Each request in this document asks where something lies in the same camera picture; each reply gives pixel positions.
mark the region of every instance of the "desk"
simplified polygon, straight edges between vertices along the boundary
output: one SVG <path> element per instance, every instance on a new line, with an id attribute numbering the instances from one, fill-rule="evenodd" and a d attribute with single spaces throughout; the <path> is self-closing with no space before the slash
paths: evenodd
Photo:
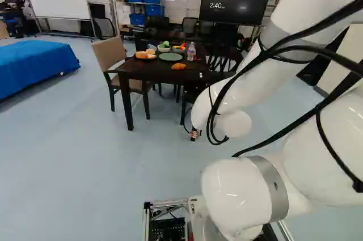
<path id="1" fill-rule="evenodd" d="M 13 14 L 13 15 L 18 16 L 22 21 L 22 27 L 24 28 L 24 31 L 28 32 L 27 19 L 24 15 L 22 8 L 18 8 L 18 7 L 17 8 L 6 8 L 6 9 L 0 10 L 0 16 L 4 16 L 5 14 Z"/>
<path id="2" fill-rule="evenodd" d="M 210 72 L 208 70 L 204 46 L 196 44 L 196 53 L 201 60 L 187 61 L 186 53 L 184 53 L 184 58 L 179 61 L 187 66 L 183 70 L 172 70 L 171 66 L 175 62 L 166 62 L 159 58 L 152 61 L 143 61 L 134 57 L 127 60 L 115 70 L 109 71 L 109 73 L 119 75 L 125 116 L 129 130 L 133 130 L 134 128 L 130 101 L 130 78 L 155 83 L 184 85 L 186 83 L 215 83 L 225 76 L 231 76 L 229 73 L 221 74 L 220 72 Z"/>

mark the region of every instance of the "table leg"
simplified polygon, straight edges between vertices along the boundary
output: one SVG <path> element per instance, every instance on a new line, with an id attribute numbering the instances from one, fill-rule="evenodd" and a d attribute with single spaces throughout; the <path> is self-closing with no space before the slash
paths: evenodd
<path id="1" fill-rule="evenodd" d="M 130 85 L 129 79 L 126 74 L 119 73 L 119 80 L 121 86 L 121 93 L 123 95 L 125 117 L 127 122 L 127 127 L 129 130 L 134 129 L 134 123 L 132 119 L 132 108 L 131 108 L 131 97 L 130 97 Z"/>

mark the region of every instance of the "bed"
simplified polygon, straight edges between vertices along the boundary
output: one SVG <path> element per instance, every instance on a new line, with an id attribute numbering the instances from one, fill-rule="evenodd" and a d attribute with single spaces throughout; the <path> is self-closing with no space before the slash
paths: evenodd
<path id="1" fill-rule="evenodd" d="M 0 46 L 0 100 L 79 67 L 69 44 L 30 40 Z"/>

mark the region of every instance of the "bowl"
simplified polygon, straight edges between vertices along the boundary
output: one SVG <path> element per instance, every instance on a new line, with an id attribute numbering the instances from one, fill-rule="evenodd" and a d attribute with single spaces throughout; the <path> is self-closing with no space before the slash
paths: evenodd
<path id="1" fill-rule="evenodd" d="M 181 48 L 182 46 L 173 46 L 172 47 L 172 51 L 174 52 L 174 53 L 184 53 L 185 52 L 185 48 L 183 49 L 183 48 Z"/>
<path id="2" fill-rule="evenodd" d="M 168 47 L 168 48 L 165 48 L 165 45 L 164 44 L 159 44 L 158 45 L 158 50 L 162 53 L 167 53 L 169 52 L 171 49 L 171 47 Z"/>

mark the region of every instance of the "wooden chair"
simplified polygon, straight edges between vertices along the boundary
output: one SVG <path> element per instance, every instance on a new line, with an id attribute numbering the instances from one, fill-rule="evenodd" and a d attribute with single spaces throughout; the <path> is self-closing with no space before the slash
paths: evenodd
<path id="1" fill-rule="evenodd" d="M 109 98 L 111 101 L 111 111 L 115 111 L 115 93 L 121 90 L 119 76 L 113 78 L 109 76 L 108 70 L 116 63 L 122 60 L 128 60 L 123 41 L 120 37 L 114 37 L 105 41 L 99 41 L 92 44 L 93 51 L 96 54 L 98 64 L 106 79 Z M 153 87 L 153 83 L 129 79 L 131 92 L 136 92 L 143 96 L 146 118 L 150 119 L 149 97 L 147 93 Z"/>

